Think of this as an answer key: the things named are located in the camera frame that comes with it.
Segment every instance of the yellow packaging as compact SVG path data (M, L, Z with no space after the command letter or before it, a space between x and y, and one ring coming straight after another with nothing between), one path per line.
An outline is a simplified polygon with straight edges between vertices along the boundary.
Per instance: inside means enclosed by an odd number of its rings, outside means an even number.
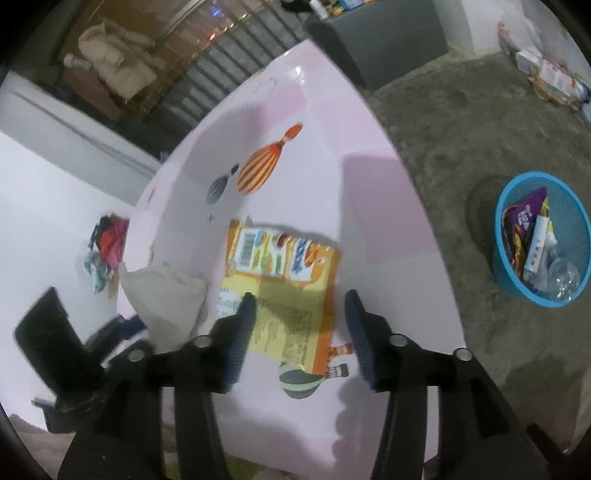
M332 247L232 220L217 317L234 314L242 296L251 292L257 319L250 348L324 375L339 261L340 252Z

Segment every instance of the bottle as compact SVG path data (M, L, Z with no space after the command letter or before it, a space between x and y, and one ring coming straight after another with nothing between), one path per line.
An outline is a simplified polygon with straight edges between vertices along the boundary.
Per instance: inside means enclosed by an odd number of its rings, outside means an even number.
M559 257L548 269L548 296L550 300L570 300L580 285L579 270L565 257Z
M324 8L324 5L322 5L319 0L310 0L310 6L321 20L326 20L329 17L329 13L326 11L326 8Z

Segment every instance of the beige coat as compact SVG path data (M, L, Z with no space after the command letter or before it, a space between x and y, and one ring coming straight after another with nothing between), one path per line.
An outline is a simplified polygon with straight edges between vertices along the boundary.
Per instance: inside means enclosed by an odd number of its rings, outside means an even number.
M146 52L154 43L145 35L128 32L109 22L88 28L78 48L113 92L130 100L156 78L148 65L164 68L164 61Z

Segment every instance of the hot air balloon print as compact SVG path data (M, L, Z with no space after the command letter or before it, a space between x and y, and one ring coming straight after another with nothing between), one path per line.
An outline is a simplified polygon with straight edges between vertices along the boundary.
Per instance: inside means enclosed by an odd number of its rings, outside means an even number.
M224 190L226 190L226 186L228 185L228 180L230 180L230 177L238 171L239 167L240 165L237 163L232 167L230 173L222 175L221 177L213 181L212 185L209 187L209 190L207 191L207 198L205 200L205 202L208 205L213 205L221 198L222 193L224 192Z
M332 346L329 349L328 361L341 355L350 355L355 353L352 343L346 343L340 346ZM279 366L279 382L281 389L295 400L308 398L318 387L329 378L346 378L349 376L349 367L347 364L329 367L327 364L324 375L309 374L302 369L282 362Z
M275 170L283 146L293 140L301 132L303 124L295 124L291 127L281 140L262 147L254 152L246 161L238 175L238 192L242 195L259 190Z

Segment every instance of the clothes pile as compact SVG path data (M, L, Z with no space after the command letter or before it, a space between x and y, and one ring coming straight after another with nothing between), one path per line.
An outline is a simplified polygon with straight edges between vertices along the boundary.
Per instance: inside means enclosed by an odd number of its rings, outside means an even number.
M127 31L111 20L93 25L78 39L78 48L91 62L99 77L124 100L131 100L157 78L154 69L166 62L149 50L154 40L141 33Z
M95 293L103 291L123 258L129 220L115 214L102 216L90 237L84 268L92 277Z

